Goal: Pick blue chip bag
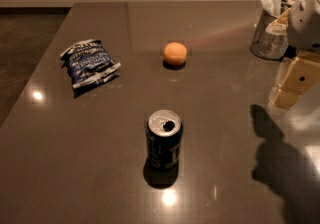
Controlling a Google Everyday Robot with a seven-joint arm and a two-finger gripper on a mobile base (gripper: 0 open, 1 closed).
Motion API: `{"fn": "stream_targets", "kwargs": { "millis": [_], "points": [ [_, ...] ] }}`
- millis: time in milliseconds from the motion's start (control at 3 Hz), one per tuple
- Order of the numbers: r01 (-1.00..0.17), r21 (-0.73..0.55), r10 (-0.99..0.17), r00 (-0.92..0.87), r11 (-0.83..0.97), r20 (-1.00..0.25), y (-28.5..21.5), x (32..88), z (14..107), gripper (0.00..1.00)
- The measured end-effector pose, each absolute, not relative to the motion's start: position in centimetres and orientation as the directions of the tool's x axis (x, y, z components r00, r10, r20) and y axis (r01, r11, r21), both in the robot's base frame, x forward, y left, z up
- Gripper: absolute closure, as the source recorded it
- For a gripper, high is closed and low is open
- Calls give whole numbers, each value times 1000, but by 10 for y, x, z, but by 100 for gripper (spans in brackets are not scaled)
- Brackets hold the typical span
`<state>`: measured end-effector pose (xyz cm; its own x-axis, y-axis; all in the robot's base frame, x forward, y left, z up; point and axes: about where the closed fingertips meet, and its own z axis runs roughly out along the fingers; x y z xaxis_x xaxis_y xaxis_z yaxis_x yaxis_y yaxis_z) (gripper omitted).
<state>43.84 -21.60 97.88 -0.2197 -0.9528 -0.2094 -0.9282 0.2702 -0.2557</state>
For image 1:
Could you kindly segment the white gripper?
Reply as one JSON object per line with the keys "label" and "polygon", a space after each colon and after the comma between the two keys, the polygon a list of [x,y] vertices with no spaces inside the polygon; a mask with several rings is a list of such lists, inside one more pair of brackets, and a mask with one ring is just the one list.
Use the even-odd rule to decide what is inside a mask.
{"label": "white gripper", "polygon": [[290,109],[320,80],[320,0],[296,0],[265,29],[271,44],[300,49],[281,62],[269,102]]}

